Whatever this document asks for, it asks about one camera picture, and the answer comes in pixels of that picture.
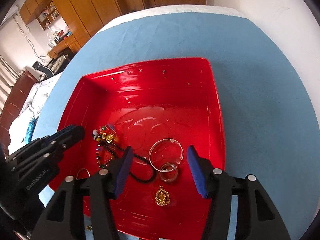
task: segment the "blue tablecloth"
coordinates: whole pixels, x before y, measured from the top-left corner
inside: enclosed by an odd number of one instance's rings
[[[255,174],[292,239],[298,239],[310,225],[319,200],[318,122],[294,68],[247,19],[175,13],[133,20],[96,34],[52,90],[33,137],[56,132],[66,103],[84,74],[173,57],[210,61],[222,106],[226,171],[239,177]],[[233,212],[230,235],[235,222]]]

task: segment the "gold pendant with rhinestones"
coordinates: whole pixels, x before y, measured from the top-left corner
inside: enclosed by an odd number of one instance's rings
[[[156,195],[156,203],[159,206],[165,206],[170,204],[170,194],[166,190],[160,186],[160,189],[157,191]]]

